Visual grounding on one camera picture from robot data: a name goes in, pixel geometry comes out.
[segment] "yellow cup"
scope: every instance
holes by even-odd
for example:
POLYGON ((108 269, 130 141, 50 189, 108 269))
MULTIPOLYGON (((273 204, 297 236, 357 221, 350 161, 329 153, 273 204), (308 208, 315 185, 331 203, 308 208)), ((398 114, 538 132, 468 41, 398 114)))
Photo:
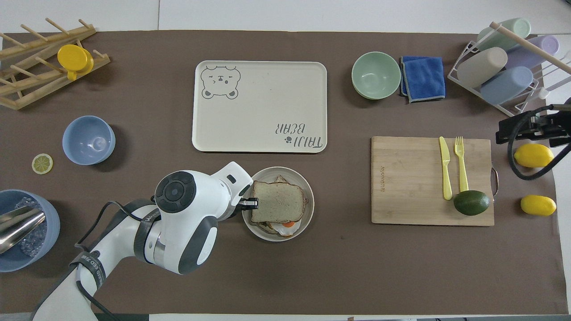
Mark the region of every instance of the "yellow cup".
POLYGON ((71 81, 93 69, 93 57, 89 51, 76 45, 61 47, 58 51, 58 62, 67 70, 67 79, 71 81))

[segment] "microfiber cloth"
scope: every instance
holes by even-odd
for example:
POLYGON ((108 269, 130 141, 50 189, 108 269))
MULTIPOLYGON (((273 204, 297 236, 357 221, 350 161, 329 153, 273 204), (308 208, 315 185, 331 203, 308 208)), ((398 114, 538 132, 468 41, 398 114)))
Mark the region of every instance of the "microfiber cloth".
POLYGON ((444 66, 441 57, 401 57, 403 80, 401 94, 409 102, 442 99, 446 97, 444 66))

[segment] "sandwich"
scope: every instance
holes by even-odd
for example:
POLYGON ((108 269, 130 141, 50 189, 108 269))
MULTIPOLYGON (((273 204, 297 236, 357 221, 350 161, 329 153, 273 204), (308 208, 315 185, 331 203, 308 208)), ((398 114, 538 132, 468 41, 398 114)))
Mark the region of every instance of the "sandwich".
POLYGON ((258 209, 252 211, 252 222, 267 233, 292 236, 301 225, 307 204, 301 187, 278 175, 273 183, 254 181, 252 188, 252 196, 258 198, 258 209))

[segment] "yellow fork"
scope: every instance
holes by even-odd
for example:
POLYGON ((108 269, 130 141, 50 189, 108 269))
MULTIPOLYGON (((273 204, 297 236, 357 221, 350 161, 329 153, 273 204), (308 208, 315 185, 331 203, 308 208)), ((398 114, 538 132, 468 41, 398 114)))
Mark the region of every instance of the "yellow fork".
POLYGON ((454 142, 454 154, 458 156, 460 165, 460 191, 467 191, 468 177, 466 176, 466 165, 464 164, 464 138, 462 136, 456 137, 454 142))

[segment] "brown tablecloth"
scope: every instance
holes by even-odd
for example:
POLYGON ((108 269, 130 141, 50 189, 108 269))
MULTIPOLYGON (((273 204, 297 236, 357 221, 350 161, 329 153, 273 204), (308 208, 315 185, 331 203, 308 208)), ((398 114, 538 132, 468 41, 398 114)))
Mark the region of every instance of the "brown tablecloth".
MULTIPOLYGON (((53 249, 20 271, 0 274, 0 311, 32 311, 77 254, 73 244, 108 200, 148 198, 168 173, 208 174, 236 161, 252 175, 286 166, 305 176, 315 213, 297 238, 270 243, 241 217, 220 224, 209 260, 180 276, 124 260, 96 294, 113 312, 238 314, 565 314, 556 216, 525 215, 519 199, 555 197, 552 174, 525 182, 509 169, 494 133, 505 116, 447 80, 439 102, 407 104, 396 93, 368 101, 351 85, 368 51, 442 57, 447 73, 473 35, 129 31, 97 33, 85 48, 112 62, 21 111, 0 108, 0 189, 48 199, 61 233, 53 249), (202 153, 191 143, 194 70, 207 59, 318 61, 328 71, 328 145, 315 155, 202 153), (114 129, 114 153, 78 166, 61 146, 82 115, 114 129), (493 227, 371 223, 371 137, 492 140, 500 176, 493 227), (32 172, 39 153, 54 159, 32 172)), ((100 231, 111 213, 96 230, 100 231)))

